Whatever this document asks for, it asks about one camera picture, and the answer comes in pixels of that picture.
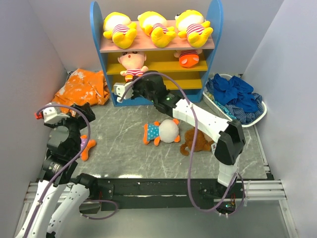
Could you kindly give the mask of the boy doll striped shirt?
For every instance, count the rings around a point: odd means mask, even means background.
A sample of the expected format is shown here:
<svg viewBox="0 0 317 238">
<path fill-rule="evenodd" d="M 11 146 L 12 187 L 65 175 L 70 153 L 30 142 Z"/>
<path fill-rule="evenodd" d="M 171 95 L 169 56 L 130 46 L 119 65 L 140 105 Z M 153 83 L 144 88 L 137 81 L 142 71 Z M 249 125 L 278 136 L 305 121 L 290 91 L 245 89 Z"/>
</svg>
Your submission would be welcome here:
<svg viewBox="0 0 317 238">
<path fill-rule="evenodd" d="M 191 68 L 199 63 L 202 52 L 202 49 L 176 50 L 173 55 L 178 58 L 181 67 Z"/>
</svg>

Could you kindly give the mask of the yellow frog plush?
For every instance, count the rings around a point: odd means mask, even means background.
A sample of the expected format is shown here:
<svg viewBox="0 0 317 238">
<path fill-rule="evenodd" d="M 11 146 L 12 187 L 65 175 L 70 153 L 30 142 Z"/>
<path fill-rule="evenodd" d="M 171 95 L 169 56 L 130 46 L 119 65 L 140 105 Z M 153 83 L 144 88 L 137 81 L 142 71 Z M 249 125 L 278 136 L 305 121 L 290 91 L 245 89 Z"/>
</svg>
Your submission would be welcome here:
<svg viewBox="0 0 317 238">
<path fill-rule="evenodd" d="M 103 36 L 121 49 L 129 48 L 137 36 L 137 25 L 120 12 L 112 12 L 104 19 Z"/>
<path fill-rule="evenodd" d="M 166 47 L 176 37 L 174 27 L 168 27 L 167 20 L 155 11 L 143 12 L 137 19 L 143 32 L 158 48 Z"/>
<path fill-rule="evenodd" d="M 213 33 L 211 23 L 193 9 L 186 10 L 175 16 L 175 26 L 180 38 L 186 38 L 189 45 L 201 48 Z"/>
</svg>

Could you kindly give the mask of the yellow frog plush front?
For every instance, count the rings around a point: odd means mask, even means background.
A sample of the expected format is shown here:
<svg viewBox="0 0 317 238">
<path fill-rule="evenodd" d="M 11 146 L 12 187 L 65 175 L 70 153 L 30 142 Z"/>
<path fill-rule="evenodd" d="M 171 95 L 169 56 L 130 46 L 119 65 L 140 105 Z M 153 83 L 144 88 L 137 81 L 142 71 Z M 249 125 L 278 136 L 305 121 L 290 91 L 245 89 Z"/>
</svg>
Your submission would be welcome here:
<svg viewBox="0 0 317 238">
<path fill-rule="evenodd" d="M 186 10 L 175 16 L 175 26 L 180 38 L 186 38 L 189 45 L 201 48 L 213 33 L 211 23 L 193 9 Z"/>
</svg>

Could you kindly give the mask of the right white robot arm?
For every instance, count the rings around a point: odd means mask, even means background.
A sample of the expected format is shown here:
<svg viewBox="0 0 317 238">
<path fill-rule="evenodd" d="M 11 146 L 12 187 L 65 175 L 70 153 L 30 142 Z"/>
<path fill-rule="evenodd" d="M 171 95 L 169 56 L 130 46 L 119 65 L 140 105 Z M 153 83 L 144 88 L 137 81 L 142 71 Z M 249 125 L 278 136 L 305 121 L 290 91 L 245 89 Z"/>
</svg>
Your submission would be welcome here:
<svg viewBox="0 0 317 238">
<path fill-rule="evenodd" d="M 161 113 L 180 119 L 208 135 L 215 143 L 215 157 L 219 161 L 217 192 L 229 197 L 234 192 L 232 178 L 238 170 L 238 161 L 246 143 L 241 123 L 234 119 L 215 116 L 193 104 L 184 91 L 177 93 L 166 88 L 163 79 L 169 76 L 157 71 L 148 71 L 125 87 L 133 98 L 143 97 L 151 101 Z"/>
</svg>

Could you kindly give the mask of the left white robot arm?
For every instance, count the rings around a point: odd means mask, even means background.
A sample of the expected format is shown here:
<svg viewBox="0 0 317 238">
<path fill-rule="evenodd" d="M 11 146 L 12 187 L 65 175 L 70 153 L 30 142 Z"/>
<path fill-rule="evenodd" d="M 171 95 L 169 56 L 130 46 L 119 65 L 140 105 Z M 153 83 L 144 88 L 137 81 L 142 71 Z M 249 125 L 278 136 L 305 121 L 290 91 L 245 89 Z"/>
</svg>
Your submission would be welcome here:
<svg viewBox="0 0 317 238">
<path fill-rule="evenodd" d="M 47 229 L 58 199 L 71 179 L 76 160 L 90 140 L 90 133 L 86 139 L 81 138 L 81 130 L 90 130 L 90 122 L 96 116 L 89 103 L 82 106 L 48 103 L 35 112 L 35 118 L 42 119 L 51 132 L 35 199 L 18 238 L 48 237 Z"/>
</svg>

